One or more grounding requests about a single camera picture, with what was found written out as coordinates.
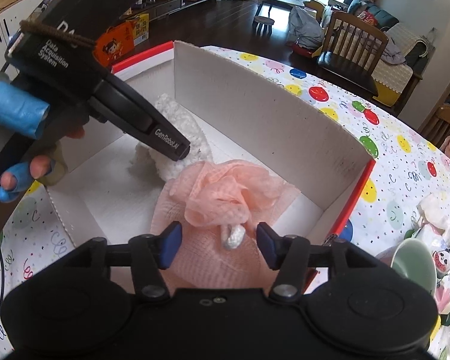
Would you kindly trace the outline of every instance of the cardboard box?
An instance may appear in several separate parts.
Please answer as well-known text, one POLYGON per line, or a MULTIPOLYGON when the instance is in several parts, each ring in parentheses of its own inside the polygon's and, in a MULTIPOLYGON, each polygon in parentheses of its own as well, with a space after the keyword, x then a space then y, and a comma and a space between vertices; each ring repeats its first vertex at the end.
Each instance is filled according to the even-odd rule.
POLYGON ((128 19, 128 21, 131 22, 133 27, 133 44, 135 46, 148 39, 150 24, 148 13, 139 14, 128 19))
MULTIPOLYGON (((193 112, 216 162, 264 164, 297 186, 302 194, 274 225, 279 234, 322 244, 342 231, 375 161, 339 123, 256 73, 186 43, 147 50, 113 72, 150 102, 168 93, 193 112)), ((70 173, 48 189, 72 242, 100 236, 126 243, 147 233, 164 186, 154 163, 131 164, 137 140, 110 123, 91 120, 85 131, 78 142, 62 140, 70 173)))
POLYGON ((94 56, 102 66, 108 67, 134 47, 132 23, 126 21, 98 38, 94 56))

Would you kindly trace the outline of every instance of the finger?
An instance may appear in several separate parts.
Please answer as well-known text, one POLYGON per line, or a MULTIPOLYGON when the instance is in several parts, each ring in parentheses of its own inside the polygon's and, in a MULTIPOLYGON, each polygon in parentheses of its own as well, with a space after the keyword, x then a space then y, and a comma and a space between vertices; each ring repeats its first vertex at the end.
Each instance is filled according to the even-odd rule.
POLYGON ((11 191, 17 186, 17 179, 10 172, 3 172, 0 178, 0 186, 6 191, 11 191))
POLYGON ((85 135, 85 130, 83 128, 83 126, 80 126, 79 128, 77 128, 77 130, 72 131, 70 134, 67 134, 67 137, 72 138, 72 139, 81 139, 83 138, 85 135))
POLYGON ((27 162, 18 163, 5 171, 5 175, 2 175, 0 181, 4 183, 8 182, 6 187, 13 187, 13 189, 5 189, 0 187, 0 201, 4 203, 15 200, 20 192, 26 191, 30 185, 32 185, 34 178, 30 174, 30 165, 27 162))
POLYGON ((30 174, 34 179, 48 175, 55 166, 55 160, 46 155, 36 156, 30 163, 30 174))

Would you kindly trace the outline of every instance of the wooden chair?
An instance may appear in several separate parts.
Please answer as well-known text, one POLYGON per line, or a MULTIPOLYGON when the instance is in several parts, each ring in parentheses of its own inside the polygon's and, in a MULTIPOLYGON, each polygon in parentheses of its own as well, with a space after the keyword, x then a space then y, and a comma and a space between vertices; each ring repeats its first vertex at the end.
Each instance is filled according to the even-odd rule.
POLYGON ((422 130, 422 137, 440 147, 450 135, 450 104, 442 105, 422 130))
POLYGON ((303 4, 305 5, 305 8, 311 9, 316 12, 315 19, 317 19, 318 23, 321 23, 325 5, 323 5, 320 1, 317 0, 309 0, 309 1, 305 0, 303 4))
POLYGON ((331 72, 335 76, 332 82, 339 76, 354 84, 356 95, 371 101, 378 96, 372 72, 387 43, 387 35, 378 28, 346 12, 335 11, 317 61, 318 76, 330 80, 326 75, 331 72))

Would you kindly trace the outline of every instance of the blue gripper pad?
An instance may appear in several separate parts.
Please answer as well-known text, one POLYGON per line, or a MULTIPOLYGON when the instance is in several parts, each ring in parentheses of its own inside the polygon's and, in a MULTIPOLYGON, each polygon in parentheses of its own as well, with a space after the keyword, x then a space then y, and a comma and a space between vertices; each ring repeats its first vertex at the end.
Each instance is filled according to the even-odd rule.
POLYGON ((281 242, 281 237, 264 222, 257 226, 257 246, 262 253, 265 262, 270 269, 280 269, 281 256, 278 254, 277 247, 281 242))
POLYGON ((159 269, 168 269, 172 265, 176 253, 182 244, 182 225, 180 222, 172 222, 159 238, 160 254, 158 256, 157 265, 159 269))

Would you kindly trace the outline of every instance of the cushion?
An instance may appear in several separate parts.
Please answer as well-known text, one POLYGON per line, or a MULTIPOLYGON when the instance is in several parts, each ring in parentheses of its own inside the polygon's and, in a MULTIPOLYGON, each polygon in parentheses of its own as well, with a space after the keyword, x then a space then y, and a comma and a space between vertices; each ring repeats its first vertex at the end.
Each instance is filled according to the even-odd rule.
POLYGON ((306 49, 305 47, 300 47, 298 44, 294 43, 292 45, 292 50, 300 56, 305 56, 307 58, 312 58, 313 52, 315 50, 306 49))
POLYGON ((361 13, 362 12, 364 12, 364 11, 366 11, 367 10, 367 3, 365 3, 365 2, 361 2, 360 3, 360 6, 356 9, 356 11, 355 11, 355 16, 360 16, 361 15, 361 13))
POLYGON ((399 22, 399 20, 395 16, 392 16, 386 10, 377 7, 377 5, 374 5, 373 3, 368 3, 367 6, 368 12, 370 12, 373 16, 375 16, 375 19, 377 19, 378 21, 377 27, 380 28, 382 31, 389 30, 399 22))
POLYGON ((372 26, 376 26, 378 24, 378 20, 375 19, 375 16, 373 16, 370 12, 364 11, 360 15, 358 15, 358 18, 365 21, 365 23, 368 23, 372 26))
POLYGON ((360 88, 370 92, 373 96, 378 96, 377 87, 371 74, 355 62, 327 51, 322 52, 317 63, 321 68, 331 71, 337 76, 358 85, 360 88))
POLYGON ((350 5, 348 6, 347 13, 355 16, 355 11, 360 7, 360 0, 353 0, 350 5))

